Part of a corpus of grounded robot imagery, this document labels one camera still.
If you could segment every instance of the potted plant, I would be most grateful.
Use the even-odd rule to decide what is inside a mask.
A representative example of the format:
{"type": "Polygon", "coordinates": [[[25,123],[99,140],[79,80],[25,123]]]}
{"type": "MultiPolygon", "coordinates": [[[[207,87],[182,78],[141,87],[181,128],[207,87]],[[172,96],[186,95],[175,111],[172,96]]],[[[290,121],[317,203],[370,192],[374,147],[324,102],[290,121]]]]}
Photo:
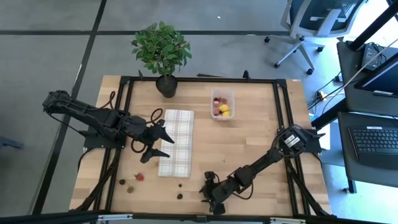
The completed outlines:
{"type": "Polygon", "coordinates": [[[137,48],[132,50],[136,60],[141,59],[144,67],[159,73],[156,80],[156,88],[164,97],[171,98],[177,89],[177,79],[173,76],[175,66],[187,64],[187,58],[192,58],[190,44],[184,40],[180,32],[174,31],[173,26],[167,26],[164,22],[154,23],[148,28],[136,32],[136,39],[131,44],[137,48]]]}

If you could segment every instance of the plaid towel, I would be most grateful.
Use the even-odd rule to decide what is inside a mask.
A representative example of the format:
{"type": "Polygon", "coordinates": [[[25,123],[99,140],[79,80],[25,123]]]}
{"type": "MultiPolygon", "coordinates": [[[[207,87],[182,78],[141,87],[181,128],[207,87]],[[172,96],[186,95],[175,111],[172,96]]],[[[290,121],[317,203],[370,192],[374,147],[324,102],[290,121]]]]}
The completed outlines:
{"type": "Polygon", "coordinates": [[[189,178],[191,175],[193,111],[166,110],[165,127],[174,144],[162,140],[160,150],[170,155],[159,161],[159,177],[189,178]]]}

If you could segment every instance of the plant pot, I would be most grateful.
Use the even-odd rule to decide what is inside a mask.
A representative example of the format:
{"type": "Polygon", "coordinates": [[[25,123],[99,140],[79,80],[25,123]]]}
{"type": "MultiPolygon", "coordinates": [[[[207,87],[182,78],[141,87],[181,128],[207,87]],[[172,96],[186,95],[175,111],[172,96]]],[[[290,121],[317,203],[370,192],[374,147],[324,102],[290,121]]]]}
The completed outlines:
{"type": "Polygon", "coordinates": [[[164,97],[171,98],[177,90],[177,79],[173,75],[167,78],[162,75],[156,80],[156,88],[164,97]]]}

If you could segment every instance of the gray floor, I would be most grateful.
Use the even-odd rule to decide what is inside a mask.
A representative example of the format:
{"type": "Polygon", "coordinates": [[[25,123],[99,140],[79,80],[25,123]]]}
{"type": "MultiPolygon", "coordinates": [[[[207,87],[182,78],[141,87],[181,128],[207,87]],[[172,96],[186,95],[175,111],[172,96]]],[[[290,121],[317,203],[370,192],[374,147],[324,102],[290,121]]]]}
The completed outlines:
{"type": "MultiPolygon", "coordinates": [[[[99,4],[99,0],[68,3],[3,0],[0,2],[0,29],[90,30],[99,4]]],[[[193,0],[172,0],[167,4],[155,0],[114,0],[108,1],[99,29],[134,30],[163,20],[181,30],[281,31],[283,28],[279,21],[284,4],[284,1],[274,0],[252,0],[250,4],[236,0],[201,1],[201,4],[193,0]]],[[[95,103],[103,75],[137,75],[138,69],[144,75],[152,75],[131,55],[132,38],[125,35],[96,37],[79,100],[95,103]]],[[[186,39],[191,42],[193,58],[176,74],[179,77],[193,77],[197,73],[240,77],[244,70],[249,70],[253,78],[302,79],[305,95],[310,100],[315,90],[340,71],[336,39],[326,40],[327,47],[321,54],[313,50],[317,69],[312,76],[305,74],[309,66],[300,53],[293,54],[279,69],[274,69],[273,64],[290,46],[276,41],[265,44],[264,37],[188,35],[186,39]]],[[[58,123],[42,112],[41,103],[50,90],[71,90],[87,41],[88,36],[0,35],[0,102],[4,108],[0,112],[0,136],[25,143],[21,151],[9,147],[0,150],[2,217],[29,213],[58,128],[58,123]]],[[[324,91],[329,93],[334,88],[335,84],[330,84],[324,91]]],[[[72,121],[71,125],[78,129],[85,128],[76,121],[72,121]]],[[[44,212],[64,212],[68,209],[82,145],[83,139],[69,130],[44,212]]],[[[344,168],[323,166],[323,171],[335,215],[398,222],[398,208],[388,202],[393,195],[398,196],[397,189],[359,183],[359,194],[346,195],[340,191],[347,186],[344,168]]]]}

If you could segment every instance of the wooden tabletop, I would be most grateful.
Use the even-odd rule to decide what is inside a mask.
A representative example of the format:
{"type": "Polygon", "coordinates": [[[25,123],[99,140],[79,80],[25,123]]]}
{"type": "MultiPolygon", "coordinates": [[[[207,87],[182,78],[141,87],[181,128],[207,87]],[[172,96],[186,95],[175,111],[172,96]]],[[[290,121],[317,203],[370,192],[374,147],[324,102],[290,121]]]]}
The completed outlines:
{"type": "MultiPolygon", "coordinates": [[[[104,76],[97,106],[105,104],[112,91],[117,92],[119,81],[120,76],[104,76]]],[[[288,80],[287,85],[294,123],[310,128],[300,80],[288,80]]],[[[287,125],[282,89],[279,93],[287,125]]],[[[125,98],[124,94],[121,105],[124,105],[125,98]]],[[[198,193],[205,181],[203,173],[212,170],[223,180],[238,167],[253,163],[269,150],[279,126],[271,84],[180,82],[176,95],[167,99],[156,90],[154,82],[134,82],[129,112],[149,120],[150,114],[157,108],[195,112],[191,176],[189,179],[158,177],[159,158],[154,157],[146,164],[140,163],[141,154],[130,150],[131,139],[128,139],[121,153],[111,207],[113,212],[209,214],[209,205],[200,202],[203,196],[198,193]],[[235,116],[232,121],[212,120],[212,89],[234,90],[235,116]],[[139,172],[145,177],[142,182],[134,177],[139,172]],[[120,185],[120,179],[126,180],[126,183],[120,185]],[[133,186],[135,191],[127,193],[128,186],[133,186]],[[182,194],[183,199],[178,200],[178,194],[182,194]]],[[[160,141],[154,147],[160,148],[160,141]]],[[[79,206],[97,184],[103,155],[104,149],[95,149],[83,158],[70,208],[79,206]]],[[[323,209],[330,212],[319,161],[307,153],[302,154],[301,159],[307,188],[323,209]]],[[[303,213],[300,191],[297,186],[295,189],[298,208],[303,213]]],[[[100,208],[104,208],[107,192],[108,186],[104,188],[100,208]]],[[[249,193],[250,189],[247,189],[241,195],[247,197],[249,193]]],[[[224,204],[225,215],[291,216],[284,161],[271,165],[257,175],[250,200],[232,195],[224,204]]]]}

